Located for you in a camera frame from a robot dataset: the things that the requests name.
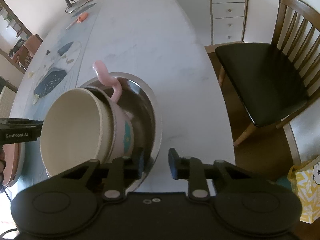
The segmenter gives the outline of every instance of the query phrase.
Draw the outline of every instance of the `stainless steel basin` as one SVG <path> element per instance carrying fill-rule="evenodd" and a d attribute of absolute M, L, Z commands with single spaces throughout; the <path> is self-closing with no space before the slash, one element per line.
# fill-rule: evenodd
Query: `stainless steel basin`
<path fill-rule="evenodd" d="M 153 167 L 159 153 L 162 137 L 162 120 L 156 97 L 151 88 L 140 78 L 122 72 L 110 73 L 118 78 L 122 86 L 122 95 L 118 105 L 131 119 L 134 132 L 133 150 L 144 149 L 144 172 L 142 178 L 127 182 L 127 192 L 134 191 L 144 181 Z M 95 86 L 111 97 L 113 89 L 102 85 L 93 78 L 82 86 Z"/>

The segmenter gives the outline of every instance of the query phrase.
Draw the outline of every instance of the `cabinet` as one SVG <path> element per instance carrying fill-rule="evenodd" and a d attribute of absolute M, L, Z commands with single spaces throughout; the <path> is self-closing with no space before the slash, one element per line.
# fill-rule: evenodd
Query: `cabinet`
<path fill-rule="evenodd" d="M 243 39 L 247 0 L 177 0 L 204 46 Z"/>

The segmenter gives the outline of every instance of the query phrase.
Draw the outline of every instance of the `white marble table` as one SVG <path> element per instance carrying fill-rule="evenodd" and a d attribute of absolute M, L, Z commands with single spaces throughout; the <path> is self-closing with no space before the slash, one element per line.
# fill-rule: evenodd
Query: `white marble table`
<path fill-rule="evenodd" d="M 186 191 L 186 181 L 174 181 L 168 149 L 194 156 L 203 163 L 223 159 L 234 163 L 226 106 L 209 57 L 176 0 L 94 0 L 87 24 L 65 28 L 66 15 L 49 33 L 33 58 L 18 89 L 11 117 L 41 120 L 64 91 L 95 76 L 92 63 L 101 59 L 110 72 L 126 72 L 154 91 L 162 114 L 163 137 L 158 158 L 137 191 Z M 47 49 L 80 41 L 80 56 L 62 82 L 35 106 L 33 78 Z M 46 178 L 39 140 L 26 144 L 26 161 L 18 181 L 22 190 Z"/>

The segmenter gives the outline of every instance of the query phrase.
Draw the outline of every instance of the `yellow gift bag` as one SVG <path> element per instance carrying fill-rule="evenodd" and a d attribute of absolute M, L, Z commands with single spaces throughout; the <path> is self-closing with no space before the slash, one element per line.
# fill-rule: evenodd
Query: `yellow gift bag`
<path fill-rule="evenodd" d="M 300 220 L 313 223 L 320 217 L 320 156 L 301 166 L 292 166 L 288 179 L 302 203 Z"/>

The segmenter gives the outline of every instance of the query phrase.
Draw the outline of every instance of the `cup handle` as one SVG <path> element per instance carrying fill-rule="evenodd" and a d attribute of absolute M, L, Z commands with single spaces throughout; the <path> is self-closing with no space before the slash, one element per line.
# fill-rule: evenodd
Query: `cup handle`
<path fill-rule="evenodd" d="M 122 94 L 122 87 L 118 79 L 109 74 L 106 65 L 101 60 L 97 60 L 93 63 L 92 68 L 95 70 L 102 85 L 113 88 L 113 94 L 110 99 L 117 103 Z"/>

